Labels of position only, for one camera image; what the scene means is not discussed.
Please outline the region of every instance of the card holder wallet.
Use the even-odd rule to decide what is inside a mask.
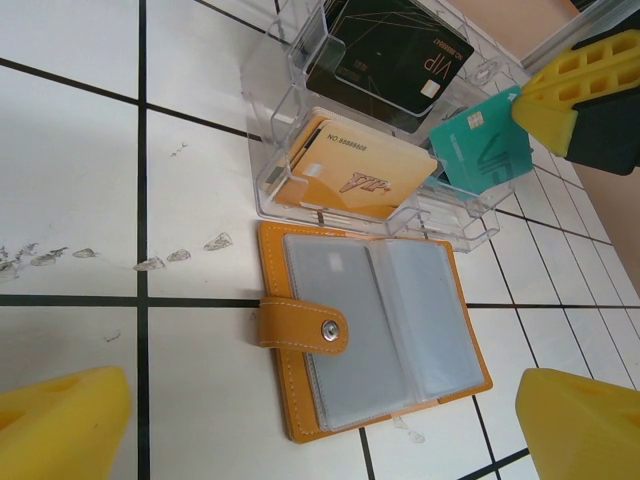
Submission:
[[[295,442],[491,388],[448,243],[264,222],[260,251]]]

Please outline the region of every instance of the white tile floor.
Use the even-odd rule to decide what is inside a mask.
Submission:
[[[275,2],[146,3],[142,56],[133,0],[5,1],[0,18],[0,246],[10,260],[68,248],[0,276],[0,391],[122,366],[138,409],[113,479],[534,479],[514,410],[525,368],[640,386],[640,299],[571,164],[532,142],[537,168],[500,206],[502,232],[456,254],[495,387],[404,417],[423,443],[392,422],[287,440],[271,355],[254,345],[239,84]],[[233,244],[206,251],[223,232]],[[71,255],[84,248],[97,256]],[[167,262],[179,249],[192,258]],[[144,256],[166,268],[136,274]]]

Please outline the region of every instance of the gold card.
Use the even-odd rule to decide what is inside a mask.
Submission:
[[[318,124],[275,201],[388,218],[433,173],[426,150],[340,119]]]

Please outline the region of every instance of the teal card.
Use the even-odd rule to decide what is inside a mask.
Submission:
[[[511,118],[520,93],[518,86],[509,88],[431,131],[452,186],[481,194],[533,168],[529,134]]]

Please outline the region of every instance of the clear acrylic card organizer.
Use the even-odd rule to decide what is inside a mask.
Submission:
[[[313,107],[326,108],[408,143],[425,145],[429,132],[448,118],[504,88],[527,81],[522,68],[469,25],[461,14],[438,0],[421,0],[421,3],[457,30],[473,46],[474,53],[431,106],[419,127],[411,132],[309,90],[307,79],[311,63],[314,62],[314,68],[319,65],[326,69],[335,68],[345,46],[327,28],[324,0],[288,0],[282,6],[277,19],[241,70],[243,96],[247,103],[247,128],[261,140],[249,141],[260,216],[366,235],[426,235],[449,241],[456,251],[461,252],[473,250],[498,233],[495,207],[513,193],[510,182],[482,195],[459,190],[445,182],[430,182],[420,187],[386,220],[328,208],[282,205],[274,200],[286,182],[296,182],[302,187],[306,183],[305,179],[292,173],[289,152],[309,121]],[[274,178],[277,179],[275,185],[267,188],[265,185],[269,180],[273,182]]]

